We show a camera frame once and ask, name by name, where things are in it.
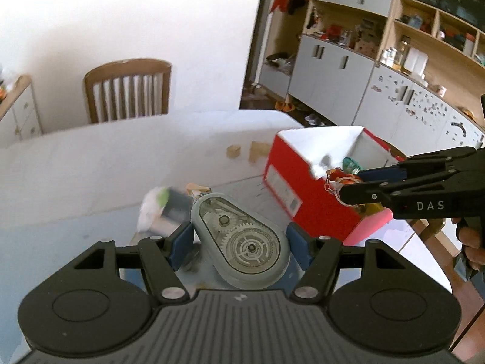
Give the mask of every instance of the red shoebox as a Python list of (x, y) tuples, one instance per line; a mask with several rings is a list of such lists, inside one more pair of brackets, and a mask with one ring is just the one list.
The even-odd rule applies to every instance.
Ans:
[(385, 209), (361, 219), (351, 208), (338, 202), (325, 188), (326, 177), (316, 179), (310, 168), (326, 156), (330, 167), (341, 167), (345, 157), (357, 161), (363, 169), (392, 165), (390, 147), (367, 129), (351, 127), (315, 127), (279, 132), (264, 171), (264, 181), (285, 211), (311, 236), (328, 235), (346, 245), (369, 237), (392, 219)]

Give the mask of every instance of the drawer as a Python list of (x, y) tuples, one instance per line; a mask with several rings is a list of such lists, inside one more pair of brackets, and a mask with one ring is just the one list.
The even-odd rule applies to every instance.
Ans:
[(20, 130), (20, 136), (23, 140), (38, 137), (42, 134), (40, 131), (39, 119), (37, 113), (33, 110), (27, 118), (24, 126)]
[(10, 109), (0, 121), (0, 148), (6, 148), (20, 141), (14, 112)]
[(288, 93), (289, 78), (289, 75), (283, 74), (270, 65), (263, 64), (259, 83), (278, 96), (285, 98)]
[(30, 116), (31, 112), (34, 109), (31, 86), (26, 88), (25, 91), (20, 95), (17, 101), (12, 105), (12, 109), (14, 110), (17, 124), (22, 129), (25, 122), (27, 121), (27, 118)]

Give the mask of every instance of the chair backrest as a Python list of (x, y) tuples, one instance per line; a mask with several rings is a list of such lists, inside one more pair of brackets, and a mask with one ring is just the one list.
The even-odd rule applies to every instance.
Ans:
[(131, 59), (89, 71), (84, 87), (91, 123), (168, 113), (172, 65)]

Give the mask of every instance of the transparent gear box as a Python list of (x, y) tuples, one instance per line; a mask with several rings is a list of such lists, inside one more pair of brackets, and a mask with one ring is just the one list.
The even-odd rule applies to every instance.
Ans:
[(276, 283), (289, 263), (285, 233), (222, 193), (193, 205), (192, 223), (219, 274), (232, 286), (259, 290)]

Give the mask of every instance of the white table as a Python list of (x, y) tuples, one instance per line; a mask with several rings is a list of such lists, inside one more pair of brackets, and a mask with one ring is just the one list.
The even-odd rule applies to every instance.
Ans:
[[(259, 176), (266, 159), (249, 163), (251, 142), (271, 142), (278, 131), (298, 127), (277, 111), (170, 114), (87, 126), (0, 149), (0, 364), (22, 339), (16, 324), (22, 297), (99, 239), (127, 245), (148, 190)], [(226, 148), (236, 143), (242, 154), (228, 159)], [(419, 238), (409, 239), (412, 234), (406, 222), (393, 220), (373, 237), (450, 290)], [(355, 277), (358, 273), (346, 276)], [(20, 346), (17, 353), (24, 350)]]

